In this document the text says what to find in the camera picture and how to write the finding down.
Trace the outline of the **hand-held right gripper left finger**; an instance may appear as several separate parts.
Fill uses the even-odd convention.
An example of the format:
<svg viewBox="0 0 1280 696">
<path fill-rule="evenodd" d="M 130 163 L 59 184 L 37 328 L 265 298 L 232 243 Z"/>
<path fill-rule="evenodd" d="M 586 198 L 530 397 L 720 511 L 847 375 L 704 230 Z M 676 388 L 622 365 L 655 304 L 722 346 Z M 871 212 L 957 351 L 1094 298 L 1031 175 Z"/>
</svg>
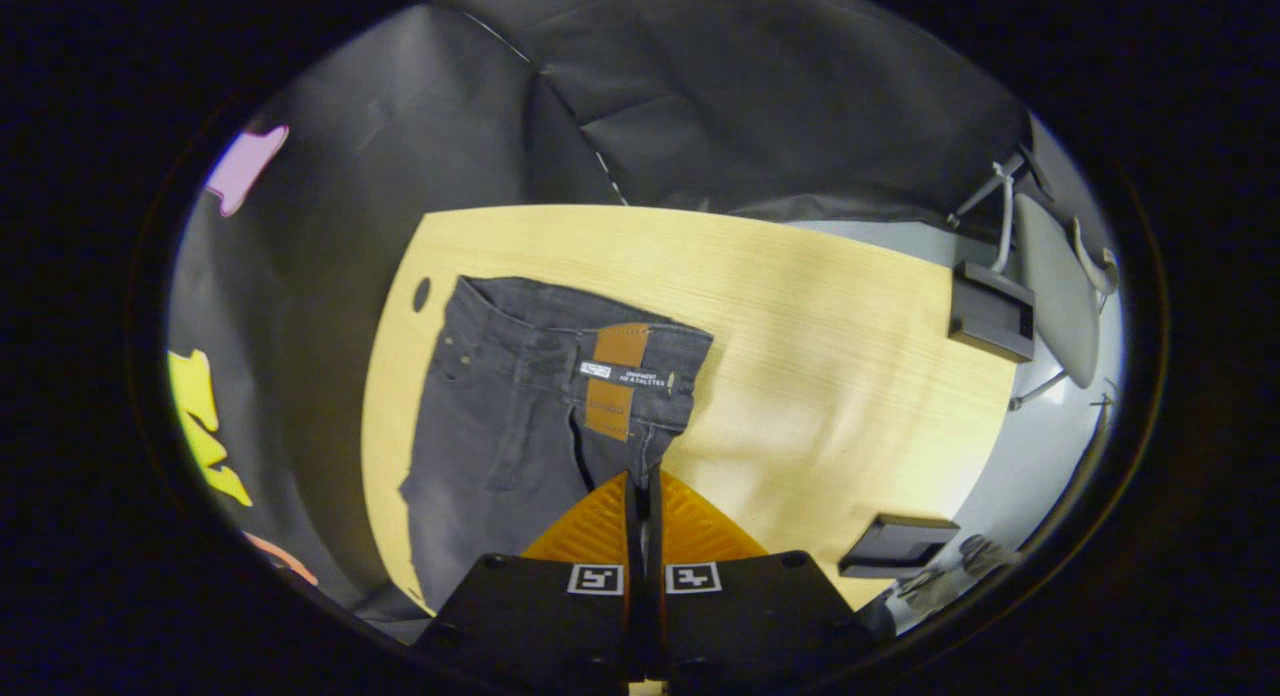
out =
<svg viewBox="0 0 1280 696">
<path fill-rule="evenodd" d="M 632 490 L 618 473 L 525 553 L 481 555 L 417 654 L 518 696 L 628 696 Z"/>
</svg>

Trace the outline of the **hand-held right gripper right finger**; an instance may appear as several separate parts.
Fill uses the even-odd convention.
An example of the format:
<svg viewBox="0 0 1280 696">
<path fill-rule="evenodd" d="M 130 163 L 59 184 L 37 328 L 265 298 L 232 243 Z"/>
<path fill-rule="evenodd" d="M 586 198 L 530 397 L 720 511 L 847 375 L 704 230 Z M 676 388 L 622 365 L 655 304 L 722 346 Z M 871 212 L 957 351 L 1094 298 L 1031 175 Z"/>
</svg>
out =
<svg viewBox="0 0 1280 696">
<path fill-rule="evenodd" d="M 792 696 L 872 649 L 808 553 L 768 553 L 678 478 L 652 473 L 646 678 L 664 696 Z"/>
</svg>

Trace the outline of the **dark grey jeans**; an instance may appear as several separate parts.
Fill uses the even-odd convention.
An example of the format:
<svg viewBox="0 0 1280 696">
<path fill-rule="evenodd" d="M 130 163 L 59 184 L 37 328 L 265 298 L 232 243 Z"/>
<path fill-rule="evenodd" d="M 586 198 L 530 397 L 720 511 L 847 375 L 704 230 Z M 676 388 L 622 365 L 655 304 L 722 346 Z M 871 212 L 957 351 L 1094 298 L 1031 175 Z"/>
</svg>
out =
<svg viewBox="0 0 1280 696">
<path fill-rule="evenodd" d="M 422 386 L 408 508 L 419 595 L 526 551 L 618 473 L 644 484 L 692 418 L 712 333 L 526 278 L 461 276 Z"/>
</svg>

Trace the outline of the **flat black box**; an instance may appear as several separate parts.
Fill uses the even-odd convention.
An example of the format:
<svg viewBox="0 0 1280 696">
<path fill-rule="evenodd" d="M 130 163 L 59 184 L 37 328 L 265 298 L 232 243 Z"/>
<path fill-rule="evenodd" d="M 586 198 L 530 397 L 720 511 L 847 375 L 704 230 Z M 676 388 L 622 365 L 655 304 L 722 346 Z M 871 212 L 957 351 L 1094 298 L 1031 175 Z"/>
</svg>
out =
<svg viewBox="0 0 1280 696">
<path fill-rule="evenodd" d="M 879 514 L 841 557 L 842 578 L 901 580 L 923 572 L 960 532 L 951 519 Z"/>
</svg>

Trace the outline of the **black rectangular box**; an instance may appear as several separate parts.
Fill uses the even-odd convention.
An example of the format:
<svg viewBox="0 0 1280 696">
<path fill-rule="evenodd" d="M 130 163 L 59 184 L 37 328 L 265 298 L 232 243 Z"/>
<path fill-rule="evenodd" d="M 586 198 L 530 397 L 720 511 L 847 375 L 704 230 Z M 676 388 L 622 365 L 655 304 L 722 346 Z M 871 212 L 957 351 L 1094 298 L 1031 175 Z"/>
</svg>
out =
<svg viewBox="0 0 1280 696">
<path fill-rule="evenodd" d="M 1034 360 L 1036 296 L 1028 287 L 965 260 L 954 267 L 948 336 L 1021 365 Z"/>
</svg>

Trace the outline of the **grey office chair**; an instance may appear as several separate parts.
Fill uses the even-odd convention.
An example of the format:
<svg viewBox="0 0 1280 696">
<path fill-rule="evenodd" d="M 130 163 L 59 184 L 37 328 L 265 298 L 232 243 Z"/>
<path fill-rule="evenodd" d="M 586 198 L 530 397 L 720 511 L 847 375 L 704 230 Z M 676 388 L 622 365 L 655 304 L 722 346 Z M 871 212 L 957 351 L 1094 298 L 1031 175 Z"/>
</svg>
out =
<svg viewBox="0 0 1280 696">
<path fill-rule="evenodd" d="M 1061 225 L 1039 201 L 1019 193 L 1016 180 L 1023 169 L 1037 189 L 1051 198 L 1043 169 L 1032 150 L 1020 145 L 1005 162 L 993 162 L 988 180 L 946 217 L 947 226 L 957 228 L 961 217 L 988 194 L 1000 194 L 996 257 L 986 267 L 1033 290 L 1034 342 L 1043 342 L 1057 360 L 1057 374 L 1029 391 L 1010 397 L 1011 412 L 1044 395 L 1057 383 L 1070 380 L 1079 389 L 1092 385 L 1100 358 L 1100 313 L 1120 287 L 1117 258 L 1107 248 L 1101 251 L 1100 260 L 1089 255 L 1079 217 Z"/>
</svg>

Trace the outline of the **black backdrop cloth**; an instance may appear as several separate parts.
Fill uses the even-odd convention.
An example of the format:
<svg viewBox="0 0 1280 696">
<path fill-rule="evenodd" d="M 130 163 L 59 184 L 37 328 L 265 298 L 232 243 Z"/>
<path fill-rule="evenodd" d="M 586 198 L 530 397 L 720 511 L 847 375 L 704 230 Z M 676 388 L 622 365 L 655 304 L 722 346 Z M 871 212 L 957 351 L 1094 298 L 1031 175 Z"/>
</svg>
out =
<svg viewBox="0 0 1280 696">
<path fill-rule="evenodd" d="M 1007 87 L 870 0 L 424 0 L 335 46 L 239 125 L 275 146 L 206 187 L 166 319 L 212 500 L 343 608 L 412 615 L 365 517 L 376 322 L 435 210 L 611 203 L 772 223 L 942 226 L 1033 143 Z"/>
</svg>

